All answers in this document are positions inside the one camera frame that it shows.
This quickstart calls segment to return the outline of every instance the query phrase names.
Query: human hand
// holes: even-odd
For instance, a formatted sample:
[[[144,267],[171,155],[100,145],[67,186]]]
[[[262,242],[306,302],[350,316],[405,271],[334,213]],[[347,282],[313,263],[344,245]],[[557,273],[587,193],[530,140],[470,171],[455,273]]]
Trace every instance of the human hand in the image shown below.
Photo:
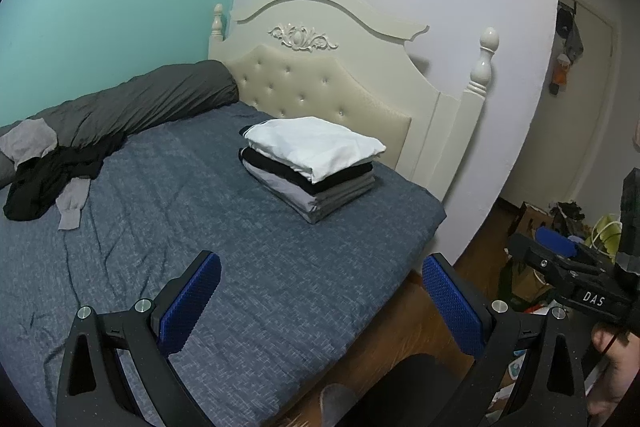
[[[593,346],[602,353],[616,330],[615,327],[596,324],[591,331]],[[640,339],[633,333],[620,334],[605,357],[609,359],[609,367],[587,397],[587,411],[594,417],[591,424],[594,427],[603,425],[611,416],[640,370]]]

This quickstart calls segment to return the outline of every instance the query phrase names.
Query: door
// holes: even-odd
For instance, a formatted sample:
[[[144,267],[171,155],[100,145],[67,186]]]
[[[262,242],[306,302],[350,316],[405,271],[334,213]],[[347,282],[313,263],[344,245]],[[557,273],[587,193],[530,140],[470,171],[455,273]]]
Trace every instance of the door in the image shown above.
[[[574,0],[561,0],[569,6]],[[549,93],[548,84],[563,40],[556,34],[552,60],[529,134],[501,192],[505,200],[547,208],[567,201],[582,173],[606,100],[613,54],[613,29],[577,3],[575,23],[584,53],[571,67],[565,88]]]

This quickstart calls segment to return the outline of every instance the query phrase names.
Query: mattress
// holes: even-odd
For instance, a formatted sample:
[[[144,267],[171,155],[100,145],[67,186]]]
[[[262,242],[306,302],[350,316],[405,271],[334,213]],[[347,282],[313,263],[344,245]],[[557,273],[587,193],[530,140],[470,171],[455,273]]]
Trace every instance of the mattress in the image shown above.
[[[0,217],[0,363],[45,427],[75,311],[153,298],[200,250],[219,254],[222,281],[170,360],[217,427],[275,415],[398,288],[445,217],[440,202],[376,164],[375,188],[310,225],[238,161],[238,130],[266,118],[238,102],[129,137],[92,182],[77,230],[57,230],[55,206],[37,221]],[[145,417],[162,425],[121,358]]]

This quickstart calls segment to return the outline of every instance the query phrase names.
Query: metal bolt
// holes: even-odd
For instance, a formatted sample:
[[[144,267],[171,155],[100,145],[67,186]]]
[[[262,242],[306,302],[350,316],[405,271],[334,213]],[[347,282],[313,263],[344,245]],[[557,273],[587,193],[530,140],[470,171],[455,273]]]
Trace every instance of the metal bolt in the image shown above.
[[[491,308],[498,313],[504,313],[509,309],[509,306],[505,301],[494,301],[491,303]]]
[[[80,308],[78,310],[78,318],[79,319],[85,319],[89,315],[91,315],[91,308],[89,308],[89,306],[82,306],[82,308]]]
[[[558,306],[551,308],[551,314],[560,321],[566,317],[566,312]]]
[[[134,308],[137,312],[144,313],[149,308],[151,308],[151,301],[149,299],[140,299],[138,302],[136,302]]]

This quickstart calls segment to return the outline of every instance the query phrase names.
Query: wooden floor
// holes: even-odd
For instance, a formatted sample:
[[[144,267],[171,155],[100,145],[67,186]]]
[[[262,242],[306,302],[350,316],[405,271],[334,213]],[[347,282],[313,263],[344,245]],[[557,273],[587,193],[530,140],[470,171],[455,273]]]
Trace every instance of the wooden floor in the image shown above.
[[[507,230],[514,216],[510,207],[494,205],[455,265],[456,271],[488,299],[497,293],[500,269],[507,261]],[[361,396],[396,363],[414,353],[434,355],[460,377],[472,363],[456,346],[416,273],[402,283],[347,355],[316,381],[277,425],[291,422],[299,427],[320,427],[319,396],[327,384],[342,383]]]

